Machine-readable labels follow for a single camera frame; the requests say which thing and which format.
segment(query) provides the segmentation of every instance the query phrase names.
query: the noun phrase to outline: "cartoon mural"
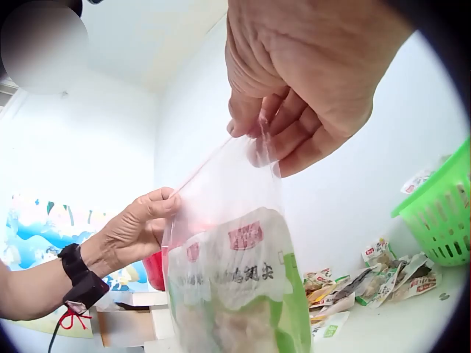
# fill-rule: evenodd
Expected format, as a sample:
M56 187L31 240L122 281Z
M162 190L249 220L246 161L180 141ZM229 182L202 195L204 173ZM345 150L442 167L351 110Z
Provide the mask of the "cartoon mural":
M97 233L113 217L103 212L76 209L13 195L5 231L0 231L0 259L12 271L21 271L57 258L58 253L71 243L82 244ZM147 275L142 262L133 263L104 278L111 290L148 291ZM45 318L20 321L30 329L52 333L57 321L66 311L64 306ZM71 330L60 329L58 334L70 337L92 337L90 322L83 319L88 329L74 324Z

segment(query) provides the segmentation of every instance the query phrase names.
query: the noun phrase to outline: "white wall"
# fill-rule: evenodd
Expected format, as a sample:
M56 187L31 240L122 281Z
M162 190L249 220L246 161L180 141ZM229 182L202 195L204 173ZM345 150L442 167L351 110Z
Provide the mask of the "white wall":
M68 93L20 92L0 115L0 215L12 193L119 212L152 189L156 97L92 71ZM21 352L47 350L50 335L6 329ZM60 336L53 351L123 352Z
M177 187L227 138L230 89L224 63L225 19L167 87L155 145L156 186ZM397 253L418 245L390 212L415 172L452 153L466 138L466 119L441 63L414 34L399 51L374 97L367 125L325 160L284 179L285 213L303 271L331 266L342 275L380 236Z

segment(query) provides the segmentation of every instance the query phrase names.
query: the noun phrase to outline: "black cable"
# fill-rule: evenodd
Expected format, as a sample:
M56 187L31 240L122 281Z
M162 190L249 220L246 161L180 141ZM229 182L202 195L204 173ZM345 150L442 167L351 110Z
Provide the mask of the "black cable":
M64 319L64 316L65 316L68 312L69 312L69 310L67 310L67 311L64 313L64 315L61 316L61 318L59 319L59 321L57 321L56 328L54 329L54 332L52 333L51 341L49 342L48 353L51 353L52 345L54 344L54 340L56 339L57 332L59 331L60 324L61 324L62 320Z

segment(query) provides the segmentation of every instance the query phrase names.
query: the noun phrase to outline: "red object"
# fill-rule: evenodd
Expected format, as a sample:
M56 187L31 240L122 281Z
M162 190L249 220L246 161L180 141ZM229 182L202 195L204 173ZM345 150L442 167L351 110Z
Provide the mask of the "red object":
M165 283L163 282L163 271L162 271L162 252L156 252L155 254L146 257L142 260L144 268L147 272L147 280L149 281L152 288L156 290L165 291Z
M62 322L64 321L65 318L69 317L70 316L70 326L64 326L62 324ZM79 319L80 323L82 324L82 327L83 329L87 329L87 327L85 326L85 324L82 322L82 319L81 318L85 318L85 319L91 319L91 316L86 316L86 315L81 315L81 314L77 314L76 312L72 311L71 309L67 309L67 312L61 316L61 318L59 319L59 324L61 325L61 327L65 330L70 330L73 326L73 318L74 316L77 316L77 318Z

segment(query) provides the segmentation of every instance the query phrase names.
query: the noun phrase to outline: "food package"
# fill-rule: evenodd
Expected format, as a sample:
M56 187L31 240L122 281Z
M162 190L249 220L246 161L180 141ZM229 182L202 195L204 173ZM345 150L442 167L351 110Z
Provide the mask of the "food package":
M362 257L367 267L373 267L378 263L383 264L382 271L389 267L390 262L397 259L391 250L390 244L383 238L380 238L372 245L368 245L363 251Z
M411 194L419 188L423 183L425 183L432 175L437 171L443 163L451 156L451 154L442 156L437 161L435 166L428 169L423 169L417 172L412 178L407 180L401 188L402 193Z
M425 265L420 267L429 269L428 272L425 270L425 272L427 272L426 275L420 276L424 272L420 273L421 270L418 269L405 283L399 286L392 294L391 302L405 300L438 287L441 283L442 274L440 268L435 264L431 265L432 263L433 262L428 261Z
M401 287L409 278L415 275L417 271L419 271L418 277L427 275L433 265L433 261L430 260L423 252L412 256L412 259L407 261L407 264L399 273L393 292Z
M375 274L380 271L381 266L381 264L376 264L373 267L361 269L352 275L338 279L336 281L338 288L335 291L334 302L349 297L351 294L355 294L355 296L363 295Z
M268 139L228 140L177 191L182 207L166 224L162 262L183 352L310 352Z
M338 335L349 315L349 312L336 313L329 316L325 321L313 323L311 325L313 342Z
M411 194L425 183L434 173L433 170L424 169L416 173L412 178L407 180L401 188L402 193Z
M318 291L325 286L335 284L335 281L330 278L331 272L329 268L323 269L319 272L307 272L304 274L304 290L306 296L309 297L315 291Z
M393 292L398 275L406 265L404 260L396 262L397 266L388 267L386 271L376 272L364 293L356 297L357 302L370 308L378 308Z
M334 303L333 297L330 299L329 305L324 305L322 309L316 313L310 313L311 325L327 320L330 316L349 310L355 304L355 293Z

